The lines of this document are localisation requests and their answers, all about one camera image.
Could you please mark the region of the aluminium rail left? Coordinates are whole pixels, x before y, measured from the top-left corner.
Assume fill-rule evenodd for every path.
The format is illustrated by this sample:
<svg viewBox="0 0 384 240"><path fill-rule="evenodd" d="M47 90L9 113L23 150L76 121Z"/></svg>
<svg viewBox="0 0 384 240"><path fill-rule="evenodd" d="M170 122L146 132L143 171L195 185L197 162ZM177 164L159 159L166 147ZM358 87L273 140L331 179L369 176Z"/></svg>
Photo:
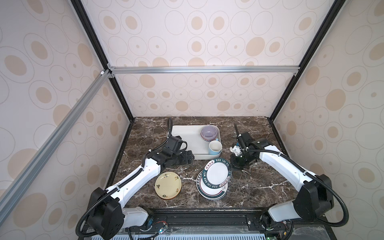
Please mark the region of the aluminium rail left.
<svg viewBox="0 0 384 240"><path fill-rule="evenodd" d="M74 107L70 109L69 113L55 131L36 152L32 160L14 180L10 188L5 192L5 195L1 199L1 225L4 224L17 203L68 134L69 130L74 126L104 82L109 78L111 72L111 70L106 69L99 74Z"/></svg>

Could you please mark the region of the yellow plate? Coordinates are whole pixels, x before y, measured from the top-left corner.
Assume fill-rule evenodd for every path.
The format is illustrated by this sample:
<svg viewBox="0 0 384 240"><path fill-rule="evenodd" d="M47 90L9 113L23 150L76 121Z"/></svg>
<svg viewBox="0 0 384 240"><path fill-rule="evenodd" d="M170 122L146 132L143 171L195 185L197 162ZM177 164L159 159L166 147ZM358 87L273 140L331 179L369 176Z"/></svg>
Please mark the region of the yellow plate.
<svg viewBox="0 0 384 240"><path fill-rule="evenodd" d="M182 181L178 174L165 172L158 176L155 182L156 194L163 200L175 198L182 189Z"/></svg>

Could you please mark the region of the white plastic bin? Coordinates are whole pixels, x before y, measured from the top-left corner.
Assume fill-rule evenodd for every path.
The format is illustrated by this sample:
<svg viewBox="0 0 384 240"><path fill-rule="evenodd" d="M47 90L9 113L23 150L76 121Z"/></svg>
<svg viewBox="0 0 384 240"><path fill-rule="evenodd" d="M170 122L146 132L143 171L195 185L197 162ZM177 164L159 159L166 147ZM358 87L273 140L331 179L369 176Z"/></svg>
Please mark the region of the white plastic bin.
<svg viewBox="0 0 384 240"><path fill-rule="evenodd" d="M201 129L204 125L190 125L190 126L173 126L172 135L180 136L183 141L188 143L187 151L192 151L195 156L195 160L213 160L218 158L219 155L210 155L209 154L209 143L202 139ZM219 130L219 135L217 137L218 141L221 141L221 135Z"/></svg>

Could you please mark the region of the black corner frame post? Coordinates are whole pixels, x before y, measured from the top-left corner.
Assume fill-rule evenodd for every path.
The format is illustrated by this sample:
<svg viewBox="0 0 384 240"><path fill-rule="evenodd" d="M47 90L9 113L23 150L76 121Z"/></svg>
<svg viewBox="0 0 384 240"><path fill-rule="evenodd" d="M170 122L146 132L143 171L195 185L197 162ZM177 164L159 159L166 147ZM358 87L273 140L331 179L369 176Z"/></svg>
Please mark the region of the black corner frame post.
<svg viewBox="0 0 384 240"><path fill-rule="evenodd" d="M87 34L87 37L88 37L88 40L90 41L96 55L97 55L97 58L99 60L99 62L101 63L102 67L104 70L111 70L112 68L109 66L109 61L106 57L106 54L103 50L103 47L101 45L101 42L99 41L99 38L97 37L96 35L96 32L93 28L93 25L88 17L88 14L86 13L86 10L85 10L85 7L82 3L82 1L79 1L79 0L71 0L70 1L72 6L74 7L74 10L75 10L75 13L77 15L77 17L79 18L86 34ZM123 92L122 92L122 89L116 79L116 77L112 76L109 78L110 80L110 83L118 97L118 100L120 101L122 107L123 107L123 110L125 111L128 119L130 122L132 122L135 118L128 106L128 103L123 95Z"/></svg>
<svg viewBox="0 0 384 240"><path fill-rule="evenodd" d="M297 82L299 81L301 75L306 70L308 64L310 63L311 59L315 55L316 51L318 50L319 46L321 45L322 41L324 40L326 34L329 32L332 24L336 20L337 16L339 15L340 11L342 10L343 6L345 5L347 1L346 0L336 0L331 5L330 10L328 11L327 15L325 16L324 20L321 22L321 25L312 40L311 44L309 45L309 48L307 49L306 53L304 54L303 59L301 60L299 64L299 70L297 73L293 75L291 78L288 86L286 87L283 95L281 96L278 104L276 105L272 115L269 117L270 123L274 123L277 116L281 112L283 106L285 105L287 99L291 95L292 91L294 90L295 86L297 85Z"/></svg>

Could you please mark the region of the purple bowl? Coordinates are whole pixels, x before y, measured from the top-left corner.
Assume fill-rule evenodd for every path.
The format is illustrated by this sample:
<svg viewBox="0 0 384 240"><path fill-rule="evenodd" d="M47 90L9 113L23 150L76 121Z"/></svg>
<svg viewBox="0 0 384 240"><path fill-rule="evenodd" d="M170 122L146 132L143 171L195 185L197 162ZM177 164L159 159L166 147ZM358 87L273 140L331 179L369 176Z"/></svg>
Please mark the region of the purple bowl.
<svg viewBox="0 0 384 240"><path fill-rule="evenodd" d="M204 126L201 129L201 137L206 142L215 141L219 135L219 129L216 126Z"/></svg>

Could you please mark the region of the green red rimmed plate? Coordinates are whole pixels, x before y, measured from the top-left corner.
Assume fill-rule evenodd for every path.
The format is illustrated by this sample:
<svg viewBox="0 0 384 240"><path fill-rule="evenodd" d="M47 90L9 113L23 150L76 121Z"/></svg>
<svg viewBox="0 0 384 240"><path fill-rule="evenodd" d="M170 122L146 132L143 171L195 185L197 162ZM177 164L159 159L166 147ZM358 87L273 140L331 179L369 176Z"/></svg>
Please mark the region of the green red rimmed plate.
<svg viewBox="0 0 384 240"><path fill-rule="evenodd" d="M205 199L215 201L223 198L226 195L228 184L218 189L211 189L207 187L200 179L197 181L197 190Z"/></svg>

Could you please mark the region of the light blue mug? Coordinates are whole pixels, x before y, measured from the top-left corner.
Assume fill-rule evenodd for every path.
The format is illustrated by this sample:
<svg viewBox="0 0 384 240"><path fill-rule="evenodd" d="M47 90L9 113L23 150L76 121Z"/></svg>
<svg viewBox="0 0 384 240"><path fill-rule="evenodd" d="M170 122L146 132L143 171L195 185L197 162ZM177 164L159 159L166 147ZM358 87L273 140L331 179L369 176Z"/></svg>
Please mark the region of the light blue mug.
<svg viewBox="0 0 384 240"><path fill-rule="evenodd" d="M219 155L222 152L222 149L223 149L222 143L218 140L214 140L209 143L210 155Z"/></svg>

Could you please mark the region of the black corner frame post right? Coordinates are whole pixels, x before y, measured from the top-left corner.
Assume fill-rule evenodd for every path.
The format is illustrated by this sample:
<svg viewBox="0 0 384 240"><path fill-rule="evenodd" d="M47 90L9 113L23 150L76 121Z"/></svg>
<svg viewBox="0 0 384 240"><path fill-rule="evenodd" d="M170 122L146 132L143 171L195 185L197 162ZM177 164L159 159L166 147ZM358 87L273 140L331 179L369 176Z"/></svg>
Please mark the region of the black corner frame post right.
<svg viewBox="0 0 384 240"><path fill-rule="evenodd" d="M301 75L306 70L308 64L310 63L311 59L315 55L316 51L318 50L319 46L321 45L322 41L324 40L326 34L329 32L332 24L336 20L337 16L339 15L340 11L342 10L343 6L345 5L347 1L346 0L336 0L331 5L330 10L328 11L327 15L325 16L324 20L321 22L321 25L312 40L311 44L309 45L309 48L307 49L306 53L304 54L303 59L301 60L299 64L299 70L297 73L293 75L291 78L288 86L286 87L283 95L281 96L278 104L276 105L272 115L269 117L270 123L274 123L277 116L281 112L283 106L285 105L287 99L291 95L292 91L294 90L295 86L297 85L297 82L299 81Z"/></svg>

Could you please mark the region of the green rimmed white plate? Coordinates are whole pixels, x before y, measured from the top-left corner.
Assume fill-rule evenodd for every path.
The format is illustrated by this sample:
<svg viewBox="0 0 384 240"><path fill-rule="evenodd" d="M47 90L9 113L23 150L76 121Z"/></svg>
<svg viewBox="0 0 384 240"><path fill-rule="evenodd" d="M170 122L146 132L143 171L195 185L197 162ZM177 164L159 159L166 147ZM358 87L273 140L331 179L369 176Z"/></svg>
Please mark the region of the green rimmed white plate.
<svg viewBox="0 0 384 240"><path fill-rule="evenodd" d="M210 189L218 189L226 185L232 177L229 161L217 158L209 161L203 169L203 183Z"/></svg>

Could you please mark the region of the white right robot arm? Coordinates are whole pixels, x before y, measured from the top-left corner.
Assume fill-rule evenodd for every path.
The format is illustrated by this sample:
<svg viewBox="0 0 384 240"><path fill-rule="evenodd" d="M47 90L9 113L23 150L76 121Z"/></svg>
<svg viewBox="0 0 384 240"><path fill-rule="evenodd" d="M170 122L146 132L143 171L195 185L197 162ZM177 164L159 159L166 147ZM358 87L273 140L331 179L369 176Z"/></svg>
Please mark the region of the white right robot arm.
<svg viewBox="0 0 384 240"><path fill-rule="evenodd" d="M248 132L235 132L237 143L230 148L233 170L244 170L262 161L288 180L298 192L294 200L270 206L261 215L260 221L265 229L271 228L274 223L291 220L318 221L330 227L342 227L348 223L350 215L347 205L333 190L329 177L303 168L265 138L255 140ZM330 211L335 202L342 208L342 219L336 223L322 220L321 216Z"/></svg>

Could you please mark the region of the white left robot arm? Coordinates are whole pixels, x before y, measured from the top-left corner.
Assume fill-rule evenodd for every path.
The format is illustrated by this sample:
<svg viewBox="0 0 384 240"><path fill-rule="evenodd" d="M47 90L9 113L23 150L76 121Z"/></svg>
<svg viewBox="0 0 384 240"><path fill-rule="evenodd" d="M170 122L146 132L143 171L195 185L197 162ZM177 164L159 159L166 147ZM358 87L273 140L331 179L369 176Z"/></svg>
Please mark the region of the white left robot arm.
<svg viewBox="0 0 384 240"><path fill-rule="evenodd" d="M187 142L173 136L173 120L167 121L166 140L144 155L141 165L121 181L103 190L97 188L90 196L86 212L76 225L76 235L89 238L95 235L112 239L121 229L139 227L148 230L153 224L153 213L148 208L126 208L128 201L147 182L159 176L166 168L191 164L192 151L183 148Z"/></svg>

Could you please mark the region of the black corner frame post left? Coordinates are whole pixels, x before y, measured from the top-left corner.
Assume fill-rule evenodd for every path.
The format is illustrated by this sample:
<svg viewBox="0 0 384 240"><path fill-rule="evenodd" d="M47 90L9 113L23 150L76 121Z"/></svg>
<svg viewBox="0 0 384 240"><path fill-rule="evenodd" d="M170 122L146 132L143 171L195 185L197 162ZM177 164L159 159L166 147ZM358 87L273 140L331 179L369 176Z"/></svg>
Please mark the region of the black corner frame post left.
<svg viewBox="0 0 384 240"><path fill-rule="evenodd" d="M88 14L86 13L86 10L85 10L85 7L82 3L82 1L79 1L79 0L71 0L70 1L72 6L74 7L74 10L75 10L75 13L77 15L77 17L79 18L86 34L87 34L87 37L88 37L88 40L90 41L96 55L97 55L97 58L99 60L99 62L101 63L102 67L104 70L111 70L112 68L109 66L109 61L106 57L106 54L103 50L103 47L101 45L101 42L99 41L99 38L97 37L96 35L96 32L93 28L93 25L88 17ZM123 95L123 92L122 92L122 89L116 79L116 77L112 76L109 78L110 80L110 83L118 97L118 100L120 101L122 107L123 107L123 110L125 111L128 119L130 122L132 122L135 118L128 106L128 103Z"/></svg>

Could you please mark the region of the aluminium rail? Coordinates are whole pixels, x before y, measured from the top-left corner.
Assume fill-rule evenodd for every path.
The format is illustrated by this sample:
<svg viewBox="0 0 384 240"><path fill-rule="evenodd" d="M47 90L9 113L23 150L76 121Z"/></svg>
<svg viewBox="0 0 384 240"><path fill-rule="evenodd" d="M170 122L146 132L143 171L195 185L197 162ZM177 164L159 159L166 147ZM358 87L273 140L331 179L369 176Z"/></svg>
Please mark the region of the aluminium rail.
<svg viewBox="0 0 384 240"><path fill-rule="evenodd" d="M299 66L112 67L113 74L297 73Z"/></svg>
<svg viewBox="0 0 384 240"><path fill-rule="evenodd" d="M36 152L32 160L14 180L10 188L5 192L5 195L1 199L1 225L4 224L17 203L68 134L69 130L74 126L104 82L109 78L111 72L111 70L106 69L99 74L74 107L70 109L69 113L55 131Z"/></svg>

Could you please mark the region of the aluminium rail back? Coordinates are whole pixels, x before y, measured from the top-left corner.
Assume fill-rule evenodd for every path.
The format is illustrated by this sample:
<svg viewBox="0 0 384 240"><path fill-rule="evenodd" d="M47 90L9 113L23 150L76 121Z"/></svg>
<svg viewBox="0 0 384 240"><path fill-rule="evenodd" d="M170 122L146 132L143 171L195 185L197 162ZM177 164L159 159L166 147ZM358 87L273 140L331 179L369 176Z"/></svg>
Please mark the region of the aluminium rail back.
<svg viewBox="0 0 384 240"><path fill-rule="evenodd" d="M297 73L299 66L112 67L113 74Z"/></svg>

